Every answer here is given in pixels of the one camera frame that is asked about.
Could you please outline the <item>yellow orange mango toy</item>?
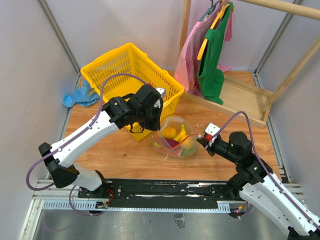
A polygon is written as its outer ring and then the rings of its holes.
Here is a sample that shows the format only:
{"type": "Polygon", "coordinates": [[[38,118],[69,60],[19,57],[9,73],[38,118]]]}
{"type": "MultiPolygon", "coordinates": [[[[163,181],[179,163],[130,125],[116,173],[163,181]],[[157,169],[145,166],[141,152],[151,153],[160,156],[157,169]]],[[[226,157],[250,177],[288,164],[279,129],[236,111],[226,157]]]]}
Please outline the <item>yellow orange mango toy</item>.
{"type": "Polygon", "coordinates": [[[192,137],[186,136],[181,142],[180,145],[184,149],[192,149],[195,145],[195,141],[192,137]]]}

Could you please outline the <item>yellow banana toy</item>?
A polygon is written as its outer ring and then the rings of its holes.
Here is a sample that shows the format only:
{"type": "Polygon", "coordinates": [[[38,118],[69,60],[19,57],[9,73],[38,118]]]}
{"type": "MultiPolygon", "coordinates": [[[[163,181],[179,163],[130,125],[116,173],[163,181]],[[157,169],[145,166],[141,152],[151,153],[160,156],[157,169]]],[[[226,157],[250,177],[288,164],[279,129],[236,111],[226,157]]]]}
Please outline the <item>yellow banana toy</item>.
{"type": "Polygon", "coordinates": [[[173,138],[173,140],[177,141],[177,142],[181,142],[183,141],[186,137],[188,136],[187,131],[186,131],[186,127],[184,124],[181,125],[181,130],[180,132],[173,138]]]}

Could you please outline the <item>clear zip top bag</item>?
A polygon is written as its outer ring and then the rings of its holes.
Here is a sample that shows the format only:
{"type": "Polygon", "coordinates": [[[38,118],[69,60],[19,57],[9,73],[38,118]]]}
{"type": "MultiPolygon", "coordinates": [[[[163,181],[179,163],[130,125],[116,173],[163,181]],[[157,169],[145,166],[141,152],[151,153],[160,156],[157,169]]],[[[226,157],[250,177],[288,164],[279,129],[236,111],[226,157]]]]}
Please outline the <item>clear zip top bag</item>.
{"type": "Polygon", "coordinates": [[[180,114],[170,114],[160,122],[160,130],[152,144],[156,152],[174,157],[188,158],[197,149],[199,134],[190,121],[180,114]]]}

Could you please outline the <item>purple eggplant toy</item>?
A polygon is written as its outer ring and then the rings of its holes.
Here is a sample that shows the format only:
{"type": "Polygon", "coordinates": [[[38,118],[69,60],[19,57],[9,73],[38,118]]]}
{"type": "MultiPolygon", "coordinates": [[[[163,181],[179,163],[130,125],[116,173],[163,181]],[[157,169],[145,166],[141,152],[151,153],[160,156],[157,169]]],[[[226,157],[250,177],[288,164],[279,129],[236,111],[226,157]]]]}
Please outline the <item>purple eggplant toy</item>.
{"type": "Polygon", "coordinates": [[[169,144],[170,147],[175,147],[179,144],[178,141],[170,139],[170,138],[165,138],[165,140],[167,141],[167,143],[169,144]]]}

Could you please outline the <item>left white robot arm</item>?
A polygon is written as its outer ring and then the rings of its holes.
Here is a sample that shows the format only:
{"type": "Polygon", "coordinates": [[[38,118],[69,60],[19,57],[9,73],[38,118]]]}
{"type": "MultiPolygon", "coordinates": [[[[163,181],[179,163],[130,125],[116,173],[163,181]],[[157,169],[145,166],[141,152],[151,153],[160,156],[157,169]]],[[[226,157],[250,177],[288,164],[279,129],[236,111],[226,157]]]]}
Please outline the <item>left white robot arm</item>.
{"type": "Polygon", "coordinates": [[[57,188],[77,185],[89,190],[96,198],[107,193],[106,180],[95,170],[88,170],[75,161],[103,138],[125,126],[139,124],[143,130],[158,131],[166,90],[144,84],[136,93],[111,98],[86,124],[66,138],[39,146],[47,170],[57,188]]]}

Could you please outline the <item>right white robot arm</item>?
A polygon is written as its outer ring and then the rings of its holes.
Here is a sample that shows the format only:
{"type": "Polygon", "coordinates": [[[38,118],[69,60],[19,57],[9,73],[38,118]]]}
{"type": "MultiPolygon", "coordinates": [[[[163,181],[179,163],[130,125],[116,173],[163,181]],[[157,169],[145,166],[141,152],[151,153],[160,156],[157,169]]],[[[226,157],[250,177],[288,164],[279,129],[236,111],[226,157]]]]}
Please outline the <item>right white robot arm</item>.
{"type": "Polygon", "coordinates": [[[205,134],[197,141],[210,156],[219,155],[235,164],[236,174],[227,181],[226,193],[242,199],[271,220],[289,240],[318,240],[320,218],[289,192],[263,160],[259,161],[247,136],[236,131],[224,141],[205,134]]]}

